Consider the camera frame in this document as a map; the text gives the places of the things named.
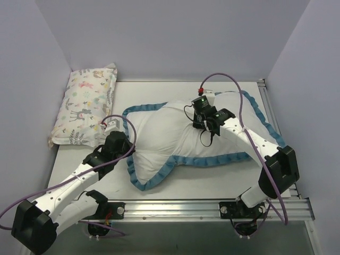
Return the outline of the blue houndstooth pillowcase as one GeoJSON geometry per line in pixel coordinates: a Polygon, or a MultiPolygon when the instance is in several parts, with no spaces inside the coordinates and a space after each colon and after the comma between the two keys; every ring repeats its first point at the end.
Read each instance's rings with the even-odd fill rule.
{"type": "Polygon", "coordinates": [[[125,134],[135,141],[127,159],[131,183],[147,191],[161,183],[178,165],[214,167],[251,157],[234,143],[195,129],[189,120],[189,100],[131,106],[122,115],[125,134]]]}

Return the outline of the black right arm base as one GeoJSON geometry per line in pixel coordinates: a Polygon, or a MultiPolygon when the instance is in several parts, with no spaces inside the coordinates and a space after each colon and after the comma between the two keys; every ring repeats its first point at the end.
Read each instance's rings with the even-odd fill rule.
{"type": "Polygon", "coordinates": [[[219,202],[221,219],[228,219],[241,239],[251,239],[265,222],[269,209],[262,202],[248,208],[241,200],[219,202]]]}

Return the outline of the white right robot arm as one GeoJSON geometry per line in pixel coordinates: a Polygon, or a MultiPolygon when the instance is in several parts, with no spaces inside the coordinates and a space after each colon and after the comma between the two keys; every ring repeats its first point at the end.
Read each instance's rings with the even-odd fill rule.
{"type": "Polygon", "coordinates": [[[217,135],[238,146],[262,167],[257,183],[239,196],[235,210],[241,217],[248,217],[255,206],[271,198],[276,199],[299,178],[295,151],[269,142],[245,127],[241,119],[223,108],[217,110],[206,96],[192,101],[194,120],[212,135],[217,135]]]}

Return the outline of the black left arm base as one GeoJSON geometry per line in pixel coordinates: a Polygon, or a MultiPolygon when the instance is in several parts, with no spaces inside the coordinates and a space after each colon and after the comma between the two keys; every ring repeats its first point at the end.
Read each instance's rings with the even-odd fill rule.
{"type": "MultiPolygon", "coordinates": [[[[123,202],[107,202],[105,205],[99,206],[97,211],[86,218],[86,220],[99,220],[100,225],[112,228],[113,220],[122,220],[125,213],[125,203],[123,202]]],[[[87,232],[97,238],[114,238],[124,236],[120,231],[110,230],[101,226],[89,224],[87,232]]]]}

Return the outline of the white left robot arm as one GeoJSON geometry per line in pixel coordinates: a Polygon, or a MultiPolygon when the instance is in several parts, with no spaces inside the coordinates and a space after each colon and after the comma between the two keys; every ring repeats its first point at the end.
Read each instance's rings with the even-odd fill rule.
{"type": "Polygon", "coordinates": [[[60,184],[48,188],[30,202],[19,202],[11,234],[33,254],[45,253],[57,236],[78,221],[107,214],[108,199],[88,188],[110,173],[121,160],[134,153],[135,141],[123,132],[113,131],[60,184]]]}

